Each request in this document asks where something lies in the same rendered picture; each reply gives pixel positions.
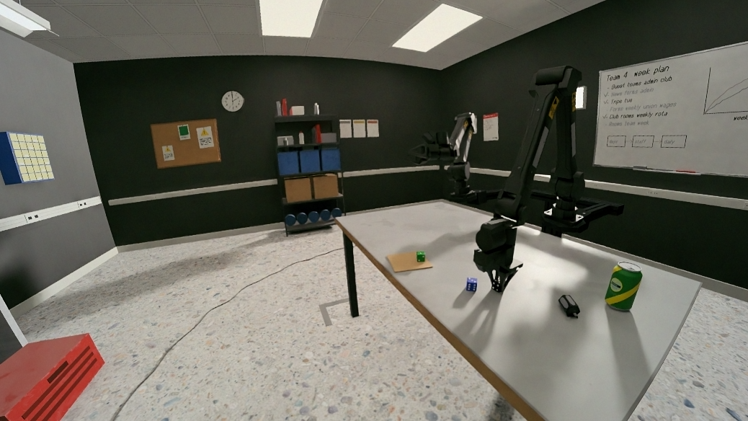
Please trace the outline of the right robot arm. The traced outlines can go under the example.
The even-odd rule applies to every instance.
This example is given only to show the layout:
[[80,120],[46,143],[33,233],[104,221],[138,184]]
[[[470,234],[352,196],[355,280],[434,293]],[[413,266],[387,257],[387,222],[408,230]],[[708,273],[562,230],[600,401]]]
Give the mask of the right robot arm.
[[455,192],[450,194],[451,197],[467,198],[475,195],[475,192],[470,191],[468,185],[467,179],[470,177],[470,164],[466,161],[471,136],[476,132],[473,122],[474,114],[467,112],[455,117],[455,128],[450,139],[448,138],[448,132],[445,131],[437,133],[435,131],[428,131],[422,136],[430,145],[431,152],[440,152],[438,154],[440,155],[439,159],[443,161],[454,159],[454,162],[450,164],[451,167],[447,169],[448,179],[455,180]]

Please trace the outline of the green drink can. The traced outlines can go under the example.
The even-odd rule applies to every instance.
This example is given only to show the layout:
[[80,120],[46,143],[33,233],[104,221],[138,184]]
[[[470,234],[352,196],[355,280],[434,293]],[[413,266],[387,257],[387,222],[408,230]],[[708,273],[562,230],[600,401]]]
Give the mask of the green drink can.
[[642,277],[641,267],[638,265],[619,262],[613,269],[605,295],[606,303],[619,311],[631,309]]

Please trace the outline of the tan flat mat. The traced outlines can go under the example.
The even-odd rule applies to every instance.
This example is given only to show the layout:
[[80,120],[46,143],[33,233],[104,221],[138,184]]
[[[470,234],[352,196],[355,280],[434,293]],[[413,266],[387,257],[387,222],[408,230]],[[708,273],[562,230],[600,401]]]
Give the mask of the tan flat mat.
[[415,271],[433,267],[425,258],[425,262],[417,262],[417,252],[387,255],[394,272]]

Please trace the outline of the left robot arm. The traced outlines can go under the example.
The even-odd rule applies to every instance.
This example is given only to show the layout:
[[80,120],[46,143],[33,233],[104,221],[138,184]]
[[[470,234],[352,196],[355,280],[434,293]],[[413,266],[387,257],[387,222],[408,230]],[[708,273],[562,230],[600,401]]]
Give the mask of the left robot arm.
[[[479,271],[488,272],[494,263],[503,267],[512,264],[515,247],[509,246],[516,242],[517,227],[528,219],[534,176],[555,114],[557,163],[548,192],[557,198],[544,217],[567,226],[583,221],[576,208],[585,188],[584,173],[578,172],[576,165],[576,91],[581,80],[582,73],[572,66],[540,69],[533,74],[528,91],[535,101],[520,150],[499,191],[494,217],[476,234],[478,249],[473,261]],[[501,247],[504,244],[508,247]]]

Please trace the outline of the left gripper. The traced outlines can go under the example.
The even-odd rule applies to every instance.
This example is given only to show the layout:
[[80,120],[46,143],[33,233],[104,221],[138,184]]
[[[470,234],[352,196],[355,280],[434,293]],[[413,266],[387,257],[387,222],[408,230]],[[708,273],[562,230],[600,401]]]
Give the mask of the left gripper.
[[[508,283],[511,281],[511,279],[518,272],[518,270],[519,270],[518,268],[523,267],[523,263],[524,262],[516,260],[515,258],[512,258],[512,264],[510,264],[510,265],[508,265],[506,267],[503,267],[503,266],[501,266],[501,265],[499,265],[497,263],[494,263],[494,265],[491,267],[491,269],[487,272],[487,274],[488,274],[488,276],[490,278],[491,284],[492,284],[492,280],[493,279],[496,279],[496,278],[499,277],[500,289],[501,289],[501,291],[504,291],[505,288],[507,287]],[[492,272],[493,270],[496,271],[495,278],[493,276],[493,272]]]

